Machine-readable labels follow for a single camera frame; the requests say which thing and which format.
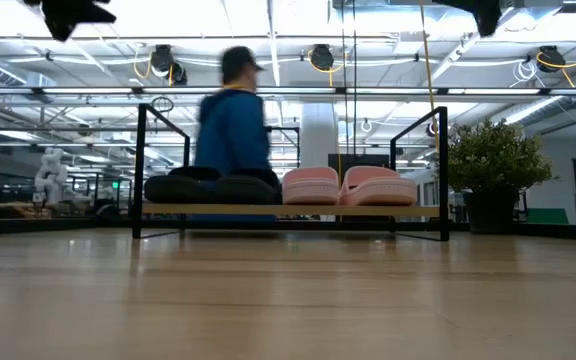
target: black metal rack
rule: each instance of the black metal rack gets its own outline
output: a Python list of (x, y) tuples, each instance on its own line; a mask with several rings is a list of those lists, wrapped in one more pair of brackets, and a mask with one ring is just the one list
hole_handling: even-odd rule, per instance
[[(141, 230), (143, 227), (143, 183), (144, 183), (144, 147), (146, 146), (145, 138), (146, 138), (146, 125), (147, 125), (147, 115), (148, 112), (153, 114), (157, 119), (161, 120), (166, 126), (173, 129), (175, 132), (179, 133), (184, 137), (184, 163), (183, 166), (189, 165), (189, 158), (190, 158), (190, 138), (186, 135), (183, 130), (179, 129), (177, 126), (172, 124), (168, 119), (162, 116), (157, 110), (152, 108), (149, 104), (140, 104), (138, 108), (138, 123), (137, 123), (137, 148), (136, 148), (136, 161), (135, 161), (135, 186), (134, 186), (134, 203), (132, 209), (132, 235), (135, 239), (142, 238)], [(439, 115), (439, 178), (440, 178), (440, 221), (439, 221), (439, 231), (440, 237), (439, 239), (430, 238), (430, 237), (421, 237), (424, 239), (429, 240), (439, 240), (439, 241), (448, 241), (450, 237), (450, 223), (449, 223), (449, 209), (448, 209), (448, 109), (446, 107), (438, 107), (434, 111), (428, 113), (410, 127), (406, 128), (402, 131), (399, 135), (395, 136), (391, 141), (391, 163), (394, 165), (393, 168), (396, 169), (396, 145), (397, 140), (418, 127), (423, 122), (431, 119), (433, 116)], [(299, 151), (300, 147), (300, 135), (299, 135), (299, 128), (283, 128), (283, 127), (267, 127), (268, 131), (279, 130), (292, 130), (297, 133), (297, 149)], [(189, 224), (187, 221), (184, 222), (185, 228), (193, 227), (192, 224)], [(394, 232), (395, 225), (394, 222), (391, 222), (393, 226), (390, 227), (391, 232)], [(295, 224), (295, 229), (304, 230), (302, 225), (304, 224)], [(361, 226), (361, 223), (358, 223), (356, 227), (353, 227), (353, 230), (372, 230), (373, 228), (366, 228), (365, 226)], [(257, 229), (258, 224), (255, 223), (246, 223), (241, 224), (242, 226), (237, 226), (238, 229)]]

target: black cable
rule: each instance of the black cable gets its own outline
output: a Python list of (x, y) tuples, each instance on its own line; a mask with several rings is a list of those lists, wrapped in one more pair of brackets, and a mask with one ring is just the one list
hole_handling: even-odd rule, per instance
[[(344, 66), (344, 102), (346, 108), (346, 118), (344, 119), (346, 122), (346, 171), (350, 168), (350, 133), (348, 127), (348, 75), (346, 73), (346, 23), (344, 21), (344, 13), (346, 9), (344, 8), (344, 4), (341, 5), (341, 55), (343, 56), (343, 66)], [(341, 169), (339, 171), (339, 176), (343, 176)]]
[(353, 23), (353, 40), (354, 40), (354, 53), (355, 53), (355, 118), (353, 121), (353, 142), (352, 142), (352, 154), (353, 157), (357, 156), (357, 55), (359, 49), (357, 48), (357, 15), (355, 12), (355, 0), (352, 0), (352, 23)]

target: wooden floor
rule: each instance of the wooden floor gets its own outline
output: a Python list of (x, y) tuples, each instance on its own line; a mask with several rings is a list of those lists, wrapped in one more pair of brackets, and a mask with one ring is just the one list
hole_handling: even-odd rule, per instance
[(0, 236), (0, 359), (576, 359), (576, 241), (385, 240)]

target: person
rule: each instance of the person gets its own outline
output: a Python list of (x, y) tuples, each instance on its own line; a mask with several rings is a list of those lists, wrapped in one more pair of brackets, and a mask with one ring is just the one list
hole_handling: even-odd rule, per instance
[(255, 94), (262, 70), (247, 47), (223, 53), (223, 89), (204, 98), (199, 109), (195, 166), (211, 167), (222, 175), (234, 169), (271, 169), (264, 103)]

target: baseball cap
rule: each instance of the baseball cap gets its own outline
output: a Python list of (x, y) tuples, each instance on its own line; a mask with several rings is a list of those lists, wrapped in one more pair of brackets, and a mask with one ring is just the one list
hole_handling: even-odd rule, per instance
[(221, 57), (221, 71), (224, 73), (238, 72), (244, 66), (252, 64), (257, 68), (257, 71), (265, 70), (257, 65), (252, 51), (245, 46), (235, 46), (226, 50)]

